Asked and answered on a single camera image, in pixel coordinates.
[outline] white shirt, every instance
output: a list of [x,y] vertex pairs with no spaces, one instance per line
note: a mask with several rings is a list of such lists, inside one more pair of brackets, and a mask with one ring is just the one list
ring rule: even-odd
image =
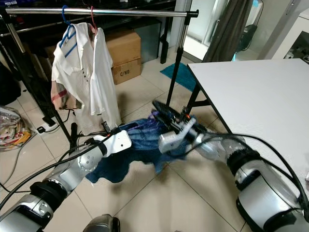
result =
[[101,114],[112,129],[121,123],[121,119],[112,78],[112,58],[102,28],[98,28],[95,36],[93,66],[90,80],[91,115]]
[[[94,50],[89,39],[88,24],[79,23],[73,24],[73,26],[76,35],[69,40],[66,39],[61,48],[59,47],[61,42],[59,42],[54,51],[55,60],[52,69],[52,80],[62,84],[70,94],[82,103],[81,109],[74,110],[74,112],[79,129],[83,131],[83,134],[87,135],[92,132],[102,131],[103,119],[102,116],[91,115],[90,80],[94,67]],[[74,29],[70,29],[69,35],[74,33]],[[100,62],[97,65],[103,65],[110,61],[102,59],[101,61],[97,60],[97,62]]]

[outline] blue mat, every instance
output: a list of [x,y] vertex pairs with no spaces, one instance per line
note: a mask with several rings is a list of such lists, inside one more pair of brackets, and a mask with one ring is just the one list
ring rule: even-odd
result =
[[[167,76],[168,78],[172,79],[173,76],[173,71],[174,71],[175,64],[172,64],[168,67],[166,67],[164,70],[161,70],[160,72]],[[186,89],[190,90],[191,92],[194,89],[195,86],[195,79],[192,76],[191,72],[185,66],[184,64],[180,63],[177,77],[176,77],[176,82]]]

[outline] blue cloth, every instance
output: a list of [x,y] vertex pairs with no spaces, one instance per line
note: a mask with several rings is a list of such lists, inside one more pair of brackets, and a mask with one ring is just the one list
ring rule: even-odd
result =
[[[175,64],[169,65],[164,70],[160,71],[162,74],[172,79]],[[179,64],[179,69],[176,77],[176,82],[185,87],[186,89],[193,91],[195,87],[195,79],[191,72],[183,63]]]
[[177,149],[162,154],[159,151],[158,139],[163,133],[168,132],[166,126],[155,119],[139,119],[119,127],[126,130],[132,141],[132,146],[124,151],[112,154],[103,158],[97,168],[86,175],[92,183],[96,183],[99,178],[105,178],[113,183],[118,183],[124,179],[129,171],[130,163],[142,161],[145,164],[153,164],[155,171],[162,171],[165,162],[178,159],[185,159],[185,148],[187,142],[183,142]]

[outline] shirt collar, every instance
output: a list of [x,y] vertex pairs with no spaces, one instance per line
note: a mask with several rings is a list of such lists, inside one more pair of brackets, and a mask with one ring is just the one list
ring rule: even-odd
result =
[[[76,31],[76,42],[77,42],[77,49],[78,49],[78,55],[80,60],[81,69],[82,67],[82,57],[83,57],[83,51],[84,46],[88,42],[88,25],[87,23],[80,23],[80,24],[73,24],[75,31]],[[65,58],[65,55],[63,54],[61,48],[60,48],[60,42],[58,42],[56,49],[54,51],[55,59],[59,62],[61,68],[63,71],[65,71],[68,75],[71,75],[73,72],[73,67],[70,65],[70,63]]]

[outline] gray curtain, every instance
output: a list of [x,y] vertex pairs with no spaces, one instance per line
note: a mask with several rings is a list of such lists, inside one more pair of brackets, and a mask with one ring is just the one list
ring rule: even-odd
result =
[[230,0],[202,62],[231,61],[253,4],[253,0]]

